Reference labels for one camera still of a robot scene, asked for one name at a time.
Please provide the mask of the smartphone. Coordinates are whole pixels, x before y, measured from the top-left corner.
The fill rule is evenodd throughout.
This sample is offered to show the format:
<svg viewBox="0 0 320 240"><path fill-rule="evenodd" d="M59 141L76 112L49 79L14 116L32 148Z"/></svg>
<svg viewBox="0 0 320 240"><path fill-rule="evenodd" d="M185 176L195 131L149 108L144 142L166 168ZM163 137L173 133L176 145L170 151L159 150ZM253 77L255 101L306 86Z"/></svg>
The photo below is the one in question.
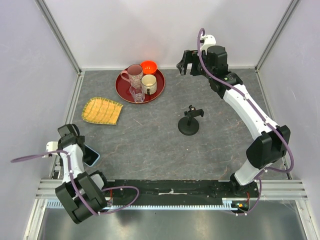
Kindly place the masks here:
<svg viewBox="0 0 320 240"><path fill-rule="evenodd" d="M88 167L94 166L97 161L100 159L100 154L93 150L88 145L84 145L84 154L83 154L83 162Z"/></svg>

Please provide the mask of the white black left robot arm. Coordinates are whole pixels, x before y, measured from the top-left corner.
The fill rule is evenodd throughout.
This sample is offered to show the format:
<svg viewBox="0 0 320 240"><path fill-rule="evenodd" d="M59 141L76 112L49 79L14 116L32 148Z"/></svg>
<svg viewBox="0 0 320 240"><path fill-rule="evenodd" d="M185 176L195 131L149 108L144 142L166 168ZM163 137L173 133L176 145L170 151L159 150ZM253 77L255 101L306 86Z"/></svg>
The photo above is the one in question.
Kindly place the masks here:
<svg viewBox="0 0 320 240"><path fill-rule="evenodd" d="M97 214L107 206L105 196L110 185L99 170L88 174L84 162L94 160L100 155L85 145L85 137L75 124L65 124L57 129L58 155L63 163L62 184L55 194L62 206L76 224Z"/></svg>

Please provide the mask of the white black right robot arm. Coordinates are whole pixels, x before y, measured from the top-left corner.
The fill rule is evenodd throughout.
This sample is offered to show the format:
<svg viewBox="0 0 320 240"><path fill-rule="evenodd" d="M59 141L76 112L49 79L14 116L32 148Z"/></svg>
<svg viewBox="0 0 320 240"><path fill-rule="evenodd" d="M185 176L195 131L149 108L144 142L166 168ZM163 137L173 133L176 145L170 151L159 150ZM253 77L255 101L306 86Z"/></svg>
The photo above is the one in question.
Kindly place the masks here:
<svg viewBox="0 0 320 240"><path fill-rule="evenodd" d="M185 75L191 64L192 76L207 78L210 88L234 109L253 138L246 150L245 163L230 176L229 191L240 197L263 170L270 170L273 163L286 155L291 131L264 113L241 78L228 69L227 58L223 46L213 45L203 51L185 50L176 67L181 75Z"/></svg>

